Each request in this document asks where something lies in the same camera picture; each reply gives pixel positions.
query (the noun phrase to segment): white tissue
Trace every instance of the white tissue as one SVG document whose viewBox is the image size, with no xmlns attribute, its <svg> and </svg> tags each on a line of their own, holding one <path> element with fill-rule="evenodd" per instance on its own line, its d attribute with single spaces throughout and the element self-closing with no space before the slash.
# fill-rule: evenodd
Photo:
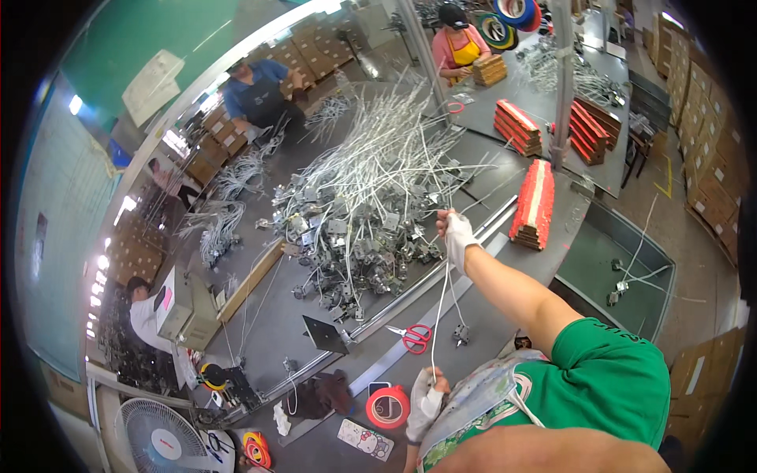
<svg viewBox="0 0 757 473">
<path fill-rule="evenodd" d="M 291 422 L 289 421 L 289 417 L 284 413 L 282 402 L 283 401 L 279 401 L 279 403 L 273 407 L 273 420 L 276 421 L 276 430 L 279 431 L 279 435 L 286 437 L 289 435 Z"/>
</svg>

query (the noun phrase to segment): green shirt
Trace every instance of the green shirt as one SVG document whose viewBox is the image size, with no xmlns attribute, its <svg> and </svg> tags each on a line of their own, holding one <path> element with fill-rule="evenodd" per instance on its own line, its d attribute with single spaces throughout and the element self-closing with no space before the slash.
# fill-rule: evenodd
<svg viewBox="0 0 757 473">
<path fill-rule="evenodd" d="M 670 378 L 657 347 L 586 318 L 560 332 L 552 358 L 551 363 L 522 363 L 515 374 L 518 393 L 545 427 L 593 428 L 659 447 L 668 418 Z M 429 450 L 424 470 L 492 426 L 521 424 L 531 420 L 504 400 Z"/>
</svg>

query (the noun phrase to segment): white glove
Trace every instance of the white glove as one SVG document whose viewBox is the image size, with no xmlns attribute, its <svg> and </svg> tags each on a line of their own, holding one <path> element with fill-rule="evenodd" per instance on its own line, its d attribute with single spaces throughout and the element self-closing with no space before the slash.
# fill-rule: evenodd
<svg viewBox="0 0 757 473">
<path fill-rule="evenodd" d="M 466 248 L 472 244 L 481 246 L 481 243 L 473 236 L 473 228 L 468 217 L 450 211 L 447 215 L 444 243 L 447 245 L 447 255 L 450 260 L 455 263 L 460 274 L 467 276 L 465 270 Z"/>
<path fill-rule="evenodd" d="M 252 141 L 255 140 L 255 138 L 265 135 L 272 128 L 272 126 L 267 126 L 263 129 L 260 129 L 257 126 L 251 124 L 247 127 L 247 144 L 251 145 Z"/>
<path fill-rule="evenodd" d="M 424 368 L 418 373 L 418 378 L 410 392 L 410 415 L 407 417 L 405 436 L 410 445 L 419 445 L 434 420 L 439 415 L 441 398 L 450 392 L 450 383 L 441 377 L 441 370 L 436 368 L 436 385 L 431 368 Z"/>
</svg>

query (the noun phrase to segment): hello kitty phone case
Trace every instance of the hello kitty phone case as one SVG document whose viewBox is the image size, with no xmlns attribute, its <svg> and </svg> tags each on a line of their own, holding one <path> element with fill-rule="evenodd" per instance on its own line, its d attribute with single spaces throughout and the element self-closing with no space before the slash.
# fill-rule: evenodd
<svg viewBox="0 0 757 473">
<path fill-rule="evenodd" d="M 389 458 L 389 453 L 394 448 L 394 441 L 387 439 L 374 430 L 356 424 L 351 419 L 345 419 L 341 422 L 341 427 L 336 437 L 358 450 L 369 453 L 370 456 L 374 456 L 382 462 L 385 462 Z"/>
</svg>

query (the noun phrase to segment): green wall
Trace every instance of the green wall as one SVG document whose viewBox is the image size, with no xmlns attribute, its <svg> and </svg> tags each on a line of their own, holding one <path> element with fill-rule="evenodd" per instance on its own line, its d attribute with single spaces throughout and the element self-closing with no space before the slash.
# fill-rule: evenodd
<svg viewBox="0 0 757 473">
<path fill-rule="evenodd" d="M 235 38 L 234 19 L 242 3 L 245 0 L 111 0 L 76 41 L 62 69 L 108 128 L 126 111 L 123 91 L 161 49 L 185 61 L 176 78 L 181 90 L 227 52 L 240 39 Z"/>
</svg>

